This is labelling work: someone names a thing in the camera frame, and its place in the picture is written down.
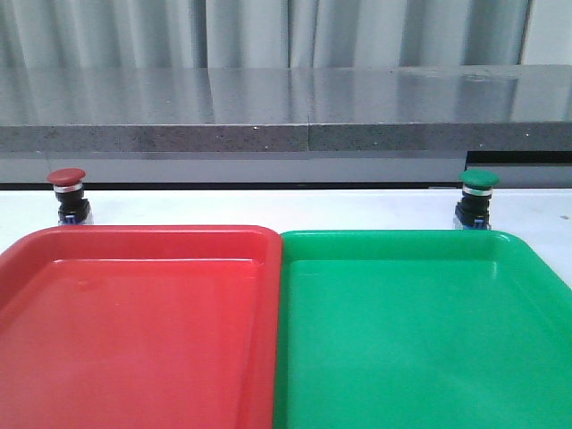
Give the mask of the green mushroom push button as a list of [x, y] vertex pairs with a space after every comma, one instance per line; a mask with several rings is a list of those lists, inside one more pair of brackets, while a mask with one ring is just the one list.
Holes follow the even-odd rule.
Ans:
[[455, 206], [453, 222], [460, 230], [490, 230], [490, 201], [499, 177], [486, 170], [466, 170], [459, 175], [461, 199]]

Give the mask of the red mushroom push button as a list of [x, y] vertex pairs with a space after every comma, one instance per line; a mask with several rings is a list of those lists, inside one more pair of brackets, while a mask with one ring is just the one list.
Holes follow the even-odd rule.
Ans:
[[85, 171], [80, 168], [63, 168], [47, 175], [46, 179], [52, 185], [59, 202], [59, 225], [94, 223], [91, 205], [84, 197], [85, 176]]

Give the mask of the green plastic tray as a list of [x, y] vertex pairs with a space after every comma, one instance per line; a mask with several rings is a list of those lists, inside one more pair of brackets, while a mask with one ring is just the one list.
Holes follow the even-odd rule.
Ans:
[[275, 427], [570, 427], [571, 290], [524, 241], [283, 239]]

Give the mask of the red plastic tray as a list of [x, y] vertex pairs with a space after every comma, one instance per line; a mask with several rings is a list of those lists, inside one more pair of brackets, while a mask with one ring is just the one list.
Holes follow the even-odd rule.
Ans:
[[4, 428], [269, 428], [282, 239], [66, 226], [1, 255]]

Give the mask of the grey stone countertop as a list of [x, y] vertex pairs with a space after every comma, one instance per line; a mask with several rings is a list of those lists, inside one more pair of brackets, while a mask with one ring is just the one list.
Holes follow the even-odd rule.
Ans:
[[567, 66], [1, 71], [1, 186], [571, 184]]

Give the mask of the grey pleated curtain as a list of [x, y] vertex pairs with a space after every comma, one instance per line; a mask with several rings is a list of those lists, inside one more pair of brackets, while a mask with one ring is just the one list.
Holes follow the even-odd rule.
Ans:
[[528, 1], [4, 1], [4, 67], [516, 64]]

